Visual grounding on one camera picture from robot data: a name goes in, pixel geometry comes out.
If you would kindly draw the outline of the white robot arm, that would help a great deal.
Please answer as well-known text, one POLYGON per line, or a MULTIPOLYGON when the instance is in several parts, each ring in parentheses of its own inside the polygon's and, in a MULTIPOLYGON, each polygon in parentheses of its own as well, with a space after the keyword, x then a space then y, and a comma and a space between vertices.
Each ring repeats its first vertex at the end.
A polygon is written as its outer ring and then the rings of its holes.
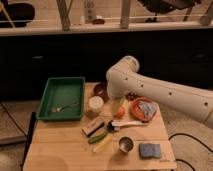
POLYGON ((107 93, 120 98, 131 91, 162 103, 213 129, 213 91, 162 81, 138 74, 140 64, 124 56, 106 72, 107 93))

